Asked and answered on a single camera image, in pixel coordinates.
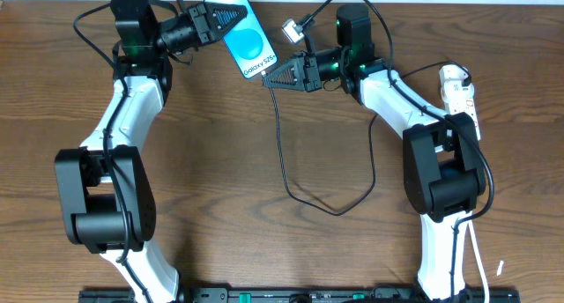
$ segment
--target white connector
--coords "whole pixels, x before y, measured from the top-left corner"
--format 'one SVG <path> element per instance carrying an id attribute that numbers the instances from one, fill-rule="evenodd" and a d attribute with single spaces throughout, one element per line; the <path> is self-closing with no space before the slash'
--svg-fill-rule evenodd
<path id="1" fill-rule="evenodd" d="M 468 74 L 454 64 L 445 65 L 439 71 L 441 78 L 441 98 L 444 108 L 451 115 L 468 114 L 474 121 L 476 135 L 480 140 L 478 116 L 474 106 L 474 84 L 463 86 Z"/>
<path id="2" fill-rule="evenodd" d="M 303 40 L 303 29 L 300 25 L 296 25 L 292 18 L 288 19 L 284 25 L 282 25 L 282 32 L 288 37 L 288 39 L 296 44 Z"/>

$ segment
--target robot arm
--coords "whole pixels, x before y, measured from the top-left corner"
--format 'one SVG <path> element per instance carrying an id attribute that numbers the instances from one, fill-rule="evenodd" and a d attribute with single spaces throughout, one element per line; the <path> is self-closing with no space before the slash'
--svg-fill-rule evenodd
<path id="1" fill-rule="evenodd" d="M 448 299 L 451 295 L 452 227 L 458 219 L 471 215 L 486 184 L 482 166 L 470 145 L 434 116 L 451 115 L 449 119 L 478 143 L 473 85 L 467 72 L 455 65 L 443 67 L 442 98 L 446 110 L 439 109 L 407 86 L 395 70 L 390 76 L 396 82 L 394 85 L 390 82 L 383 59 L 375 55 L 370 18 L 364 4 L 345 4 L 338 8 L 340 47 L 337 48 L 316 52 L 308 26 L 288 26 L 292 24 L 295 25 L 292 20 L 286 22 L 283 31 L 294 43 L 305 39 L 308 51 L 294 54 L 265 75 L 263 85 L 313 92 L 321 89 L 323 81 L 340 78 L 346 93 L 374 110 L 403 139 L 404 188 L 422 224 L 419 287 L 427 299 Z M 422 112 L 421 107 L 433 116 Z M 454 158 L 438 161 L 436 153 L 441 151 L 454 152 Z M 462 263 L 466 226 L 467 222 L 459 226 L 456 240 L 455 295 L 465 289 Z"/>
<path id="2" fill-rule="evenodd" d="M 247 10 L 242 5 L 200 3 L 159 23 L 149 0 L 112 0 L 110 8 L 125 53 L 116 60 L 117 68 L 124 73 L 128 91 L 123 93 L 115 73 L 114 96 L 94 132 L 78 149 L 63 149 L 56 156 L 65 231 L 72 243 L 83 244 L 91 253 L 113 263 L 133 289 L 135 301 L 181 302 L 185 294 L 179 290 L 179 274 L 152 237 L 156 205 L 140 152 L 171 89 L 169 54 L 220 41 L 247 16 Z M 229 11 L 232 18 L 220 23 L 216 10 Z M 123 97 L 127 99 L 118 107 Z M 108 126 L 114 113 L 113 125 Z M 122 255 L 125 238 L 119 203 L 113 195 L 88 192 L 90 187 L 112 182 L 102 153 L 106 128 L 112 130 L 108 149 L 131 222 L 131 251 L 126 264 L 116 261 Z"/>

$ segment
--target wood grain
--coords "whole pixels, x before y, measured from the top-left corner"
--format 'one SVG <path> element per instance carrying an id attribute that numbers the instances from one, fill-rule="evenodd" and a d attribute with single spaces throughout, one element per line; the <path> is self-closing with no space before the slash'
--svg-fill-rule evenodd
<path id="1" fill-rule="evenodd" d="M 111 69 L 74 34 L 94 2 L 5 2 L 0 11 L 0 301 L 72 302 L 85 287 L 123 286 L 107 262 L 63 230 L 53 159 L 93 130 L 112 92 Z M 316 4 L 254 4 L 278 52 L 279 31 Z M 336 45 L 331 5 L 316 19 L 319 48 Z M 397 67 L 453 58 L 472 71 L 483 152 L 496 180 L 492 210 L 476 223 L 492 285 L 523 302 L 564 296 L 563 7 L 383 4 Z M 106 51 L 109 11 L 81 23 Z M 377 50 L 388 54 L 375 22 Z M 440 103 L 430 70 L 407 82 Z M 292 189 L 338 209 L 370 181 L 371 114 L 340 91 L 277 92 Z M 222 44 L 174 67 L 173 91 L 143 152 L 158 208 L 156 239 L 192 282 L 231 286 L 411 283 L 419 216 L 402 186 L 401 142 L 374 126 L 377 185 L 358 209 L 331 218 L 284 191 L 274 118 L 259 79 L 245 80 Z M 466 243 L 464 275 L 479 285 Z M 495 275 L 500 260 L 505 262 Z"/>

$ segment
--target black cable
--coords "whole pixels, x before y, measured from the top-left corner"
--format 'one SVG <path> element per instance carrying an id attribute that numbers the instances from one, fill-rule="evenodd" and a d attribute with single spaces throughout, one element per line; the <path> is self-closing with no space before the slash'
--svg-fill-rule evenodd
<path id="1" fill-rule="evenodd" d="M 323 3 L 301 25 L 306 27 L 308 25 L 308 23 L 313 19 L 313 17 L 316 16 L 319 13 L 319 11 L 321 11 L 331 1 L 332 0 L 327 0 L 325 3 Z M 488 184 L 489 184 L 488 185 L 489 186 L 488 198 L 487 198 L 486 205 L 484 206 L 484 208 L 481 211 L 474 213 L 474 214 L 472 214 L 472 215 L 470 215 L 466 218 L 458 219 L 455 222 L 455 225 L 453 227 L 452 264 L 451 264 L 451 269 L 450 269 L 450 299 L 453 299 L 454 298 L 454 276 L 455 276 L 454 272 L 455 272 L 455 262 L 456 262 L 456 239 L 458 237 L 458 227 L 463 222 L 482 217 L 491 208 L 492 203 L 494 201 L 494 195 L 495 195 L 494 177 L 492 176 L 492 170 L 490 169 L 490 166 L 487 164 L 486 157 L 484 157 L 484 154 L 479 149 L 479 147 L 472 140 L 470 140 L 470 138 L 466 135 L 466 133 L 464 133 L 460 128 L 458 128 L 458 126 L 454 122 L 452 122 L 448 116 L 442 117 L 442 116 L 436 115 L 435 113 L 432 113 L 431 111 L 429 111 L 427 109 L 427 106 L 421 106 L 417 101 L 412 99 L 409 95 L 407 95 L 397 85 L 397 83 L 396 83 L 397 81 L 395 79 L 392 79 L 391 71 L 393 69 L 393 64 L 394 64 L 394 43 L 393 43 L 393 40 L 391 38 L 390 30 L 388 29 L 386 22 L 384 21 L 384 19 L 382 18 L 382 15 L 376 9 L 376 7 L 374 7 L 374 5 L 372 3 L 370 3 L 368 0 L 363 0 L 363 1 L 370 7 L 370 9 L 372 9 L 372 11 L 376 15 L 376 17 L 378 17 L 378 19 L 380 20 L 380 22 L 382 24 L 382 28 L 384 29 L 384 32 L 386 33 L 386 36 L 388 37 L 388 42 L 390 43 L 390 59 L 389 59 L 388 66 L 387 66 L 388 80 L 390 81 L 390 84 L 397 90 L 397 92 L 399 92 L 400 95 L 402 95 L 402 97 L 404 97 L 406 100 L 408 100 L 410 103 L 412 103 L 418 110 L 420 110 L 422 113 L 425 113 L 425 114 L 433 117 L 437 121 L 444 122 L 447 126 L 449 126 L 449 128 L 451 128 L 455 133 L 457 133 L 464 141 L 466 141 L 468 143 L 468 145 L 471 147 L 471 149 L 478 155 L 479 160 L 480 160 L 482 166 L 484 167 L 484 169 L 486 171 L 486 177 L 487 177 Z M 460 65 L 458 65 L 458 66 L 461 69 L 463 69 L 464 72 L 466 72 L 470 77 L 470 73 L 468 73 L 468 71 L 466 69 L 464 69 Z"/>
<path id="2" fill-rule="evenodd" d="M 178 10 L 176 10 L 176 7 L 174 7 L 174 5 L 169 2 L 166 2 L 164 0 L 149 0 L 149 4 L 171 11 L 175 17 L 178 17 Z"/>
<path id="3" fill-rule="evenodd" d="M 176 3 L 178 4 L 178 7 L 180 7 L 180 11 L 182 13 L 188 12 L 188 8 L 186 8 L 186 3 L 184 3 L 184 0 L 176 0 Z"/>
<path id="4" fill-rule="evenodd" d="M 335 86 L 334 88 L 327 89 L 327 87 L 325 87 L 325 85 L 326 85 L 327 83 L 329 83 L 329 82 L 334 82 L 334 81 L 333 81 L 333 80 L 330 80 L 330 79 L 328 79 L 328 80 L 326 80 L 326 81 L 323 81 L 323 89 L 324 89 L 325 91 L 327 91 L 327 92 L 334 92 L 334 91 L 336 91 L 339 87 L 341 87 L 341 85 L 337 85 L 337 86 Z"/>
<path id="5" fill-rule="evenodd" d="M 282 153 L 282 144 L 280 143 L 280 118 L 279 118 L 279 115 L 278 115 L 278 104 L 276 103 L 276 96 L 274 95 L 274 90 L 271 87 L 269 87 L 268 89 L 271 92 L 272 105 L 274 106 L 274 115 L 276 117 L 276 141 L 277 141 L 277 144 L 278 144 L 278 155 L 280 157 L 280 168 L 282 169 L 282 179 L 284 180 L 284 187 L 286 188 L 286 192 L 288 193 L 288 195 L 291 198 L 293 198 L 294 200 L 296 200 L 300 203 L 304 203 L 308 206 L 311 206 L 311 207 L 318 209 L 319 211 L 322 211 L 326 214 L 329 214 L 329 215 L 335 216 L 335 217 L 345 215 L 347 212 L 349 212 L 350 210 L 355 208 L 358 204 L 362 203 L 362 201 L 364 201 L 367 198 L 367 196 L 370 194 L 370 192 L 372 192 L 372 189 L 374 188 L 374 186 L 376 184 L 376 170 L 375 170 L 375 165 L 374 165 L 374 150 L 372 148 L 372 125 L 374 124 L 374 121 L 376 120 L 376 117 L 378 116 L 378 114 L 374 115 L 374 117 L 370 121 L 370 124 L 368 125 L 368 145 L 370 146 L 370 162 L 372 164 L 372 184 L 370 185 L 370 188 L 356 202 L 354 202 L 351 206 L 347 207 L 344 211 L 339 211 L 339 212 L 327 211 L 323 207 L 317 206 L 313 203 L 310 203 L 308 201 L 304 201 L 304 200 L 300 199 L 299 197 L 296 197 L 294 194 L 292 194 L 292 192 L 288 188 L 288 179 L 286 178 L 286 167 L 284 166 L 284 155 Z"/>
<path id="6" fill-rule="evenodd" d="M 127 270 L 127 272 L 130 274 L 130 277 L 131 277 L 131 280 L 133 280 L 133 283 L 135 283 L 139 287 L 139 289 L 141 289 L 141 292 L 143 293 L 143 297 L 145 298 L 147 303 L 152 303 L 151 296 L 149 295 L 149 290 L 147 290 L 147 288 L 143 286 L 143 284 L 141 283 L 141 280 L 139 280 L 139 277 L 135 274 L 135 271 L 133 271 L 133 269 L 131 268 L 130 263 L 127 262 L 127 261 L 124 261 L 122 265 Z"/>
<path id="7" fill-rule="evenodd" d="M 408 76 L 413 75 L 413 74 L 415 74 L 415 73 L 417 73 L 417 72 L 420 72 L 420 71 L 422 71 L 422 70 L 430 69 L 430 68 L 432 68 L 432 67 L 439 66 L 439 65 L 447 65 L 447 64 L 456 65 L 457 67 L 460 68 L 460 70 L 463 70 L 464 73 L 466 73 L 466 75 L 468 76 L 468 78 L 470 78 L 470 80 L 471 80 L 470 72 L 469 72 L 467 69 L 465 69 L 464 66 L 462 66 L 462 65 L 460 65 L 460 64 L 458 64 L 458 63 L 456 63 L 456 62 L 454 62 L 454 61 L 451 61 L 451 60 L 448 60 L 448 61 L 441 61 L 441 62 L 437 62 L 437 63 L 432 63 L 432 64 L 429 64 L 429 65 L 425 65 L 425 66 L 423 66 L 423 67 L 421 67 L 421 68 L 418 68 L 418 69 L 416 69 L 416 70 L 412 70 L 411 72 L 400 76 L 400 78 L 401 78 L 401 79 L 404 79 L 404 78 L 407 78 Z"/>
<path id="8" fill-rule="evenodd" d="M 188 61 L 183 61 L 181 59 L 179 59 L 178 57 L 176 57 L 176 55 L 172 54 L 172 53 L 168 53 L 168 57 L 170 57 L 171 59 L 173 59 L 173 61 L 180 63 L 180 64 L 184 64 L 184 65 L 191 65 L 192 62 L 194 62 L 194 54 L 192 52 L 190 52 L 188 49 L 184 50 L 185 53 L 190 54 L 190 59 Z"/>

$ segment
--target white plastic bracket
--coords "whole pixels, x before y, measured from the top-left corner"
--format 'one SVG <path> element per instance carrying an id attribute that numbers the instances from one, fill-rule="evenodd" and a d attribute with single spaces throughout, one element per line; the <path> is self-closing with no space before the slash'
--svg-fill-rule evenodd
<path id="1" fill-rule="evenodd" d="M 108 250 L 105 254 L 100 254 L 102 258 L 108 260 L 120 271 L 122 276 L 135 293 L 135 301 L 145 303 L 141 289 L 135 284 L 128 271 L 120 263 L 115 262 L 122 255 L 122 250 Z M 130 252 L 127 262 L 131 269 L 147 288 L 149 296 L 154 303 L 168 303 L 176 300 L 178 293 L 178 272 L 167 262 L 165 256 L 160 251 L 156 240 L 149 240 L 144 243 L 143 250 Z"/>
<path id="2" fill-rule="evenodd" d="M 397 86 L 421 106 L 427 107 L 429 111 L 439 116 L 446 114 L 444 110 L 422 99 L 401 80 L 395 70 L 391 72 L 391 76 L 396 80 Z M 391 86 L 387 70 L 372 73 L 360 82 L 360 99 L 364 106 L 379 114 L 399 137 L 403 137 L 405 129 L 416 124 L 428 125 L 437 122 L 433 117 L 423 114 Z"/>
<path id="3" fill-rule="evenodd" d="M 444 107 L 451 115 L 466 113 L 474 121 L 476 135 L 480 140 L 478 116 L 474 103 L 474 84 L 463 86 L 463 81 L 468 77 L 457 65 L 445 65 L 439 71 L 441 78 L 441 98 Z"/>
<path id="4" fill-rule="evenodd" d="M 445 217 L 441 223 L 435 223 L 428 215 L 421 215 L 422 256 L 417 280 L 431 300 L 450 297 L 453 227 L 459 218 L 470 215 L 471 212 L 460 211 Z M 468 222 L 460 224 L 456 238 L 455 295 L 466 286 L 462 263 L 467 227 Z"/>
<path id="5" fill-rule="evenodd" d="M 125 83 L 129 89 L 128 97 L 115 118 L 108 147 L 112 149 L 120 144 L 126 144 L 136 146 L 141 152 L 152 121 L 165 102 L 157 79 L 134 76 L 126 77 Z M 116 80 L 114 97 L 106 113 L 94 132 L 80 145 L 81 147 L 87 147 L 89 151 L 102 150 L 102 131 L 107 127 L 110 116 L 122 99 L 122 91 L 122 82 Z"/>

